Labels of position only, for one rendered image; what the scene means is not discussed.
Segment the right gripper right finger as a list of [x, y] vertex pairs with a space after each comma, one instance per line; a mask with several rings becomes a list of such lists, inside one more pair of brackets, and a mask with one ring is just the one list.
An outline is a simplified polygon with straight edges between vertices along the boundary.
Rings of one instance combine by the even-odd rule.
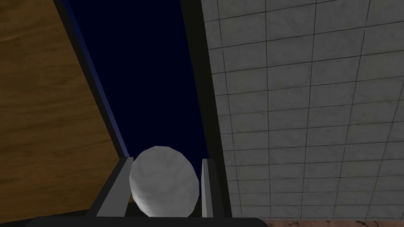
[[201, 171], [202, 217], [223, 218], [224, 206], [215, 161], [202, 160]]

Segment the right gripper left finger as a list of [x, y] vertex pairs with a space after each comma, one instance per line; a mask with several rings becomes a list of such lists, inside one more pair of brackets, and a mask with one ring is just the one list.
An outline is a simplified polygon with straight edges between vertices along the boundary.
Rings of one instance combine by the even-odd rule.
[[106, 183], [87, 212], [88, 217], [123, 217], [127, 210], [131, 188], [129, 176], [132, 157], [120, 158]]

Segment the grey round door knob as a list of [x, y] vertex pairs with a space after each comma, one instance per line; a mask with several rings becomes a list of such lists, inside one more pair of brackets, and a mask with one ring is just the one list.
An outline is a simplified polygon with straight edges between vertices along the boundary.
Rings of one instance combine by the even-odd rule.
[[148, 217], [188, 217], [199, 198], [199, 180], [189, 160], [170, 147], [141, 152], [131, 165], [133, 200]]

